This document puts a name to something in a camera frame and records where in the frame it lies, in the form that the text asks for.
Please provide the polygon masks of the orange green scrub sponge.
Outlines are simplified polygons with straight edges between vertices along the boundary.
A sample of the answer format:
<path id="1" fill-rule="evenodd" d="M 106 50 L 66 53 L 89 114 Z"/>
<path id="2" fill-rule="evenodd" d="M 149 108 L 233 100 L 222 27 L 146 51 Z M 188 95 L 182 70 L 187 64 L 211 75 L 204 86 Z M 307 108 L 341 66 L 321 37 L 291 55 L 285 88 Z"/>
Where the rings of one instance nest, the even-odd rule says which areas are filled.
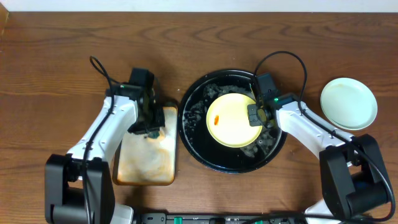
<path id="1" fill-rule="evenodd" d="M 159 131 L 152 131 L 150 132 L 147 137 L 149 139 L 158 139 L 158 140 L 162 140 L 165 138 L 165 134 L 163 132 L 163 130 L 159 130 Z"/>

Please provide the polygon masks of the light blue plate top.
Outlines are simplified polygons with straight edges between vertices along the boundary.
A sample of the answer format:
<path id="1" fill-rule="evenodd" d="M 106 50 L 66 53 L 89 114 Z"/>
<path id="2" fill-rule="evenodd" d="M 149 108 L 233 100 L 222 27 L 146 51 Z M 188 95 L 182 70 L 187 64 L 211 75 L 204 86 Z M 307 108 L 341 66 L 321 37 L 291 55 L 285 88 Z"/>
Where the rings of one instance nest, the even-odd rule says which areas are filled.
<path id="1" fill-rule="evenodd" d="M 336 126 L 360 130 L 377 117 L 377 101 L 372 91 L 353 78 L 336 78 L 325 85 L 320 95 L 324 115 Z"/>

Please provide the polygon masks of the yellow plate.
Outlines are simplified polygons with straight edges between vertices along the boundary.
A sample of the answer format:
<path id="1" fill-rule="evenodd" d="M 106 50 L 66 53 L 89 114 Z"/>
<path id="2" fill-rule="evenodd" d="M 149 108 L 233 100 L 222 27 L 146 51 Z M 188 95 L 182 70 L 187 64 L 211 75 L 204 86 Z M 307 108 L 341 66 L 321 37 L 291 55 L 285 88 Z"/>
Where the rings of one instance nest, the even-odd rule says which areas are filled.
<path id="1" fill-rule="evenodd" d="M 218 97 L 206 112 L 206 126 L 211 136 L 227 147 L 244 147 L 259 137 L 262 127 L 249 124 L 248 105 L 255 101 L 240 93 Z"/>

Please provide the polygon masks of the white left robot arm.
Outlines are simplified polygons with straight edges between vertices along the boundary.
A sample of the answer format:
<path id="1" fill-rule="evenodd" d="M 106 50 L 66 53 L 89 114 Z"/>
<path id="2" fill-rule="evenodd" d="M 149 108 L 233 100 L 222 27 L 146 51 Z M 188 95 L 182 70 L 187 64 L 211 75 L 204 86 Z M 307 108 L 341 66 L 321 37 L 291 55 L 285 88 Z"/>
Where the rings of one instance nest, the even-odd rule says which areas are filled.
<path id="1" fill-rule="evenodd" d="M 47 223 L 132 223 L 134 210 L 115 201 L 109 164 L 126 132 L 164 125 L 152 85 L 117 84 L 89 130 L 65 155 L 45 164 Z"/>

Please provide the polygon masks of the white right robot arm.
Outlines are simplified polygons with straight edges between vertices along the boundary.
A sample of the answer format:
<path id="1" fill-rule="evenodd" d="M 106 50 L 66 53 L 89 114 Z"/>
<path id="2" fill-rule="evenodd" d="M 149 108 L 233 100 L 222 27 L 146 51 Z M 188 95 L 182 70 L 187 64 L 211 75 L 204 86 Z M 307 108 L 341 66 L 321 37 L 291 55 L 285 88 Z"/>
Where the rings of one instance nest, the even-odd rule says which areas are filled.
<path id="1" fill-rule="evenodd" d="M 305 212 L 309 223 L 376 223 L 394 216 L 394 191 L 372 136 L 356 137 L 334 127 L 295 95 L 260 96 L 248 105 L 248 117 L 251 126 L 279 128 L 318 157 L 323 199 Z"/>

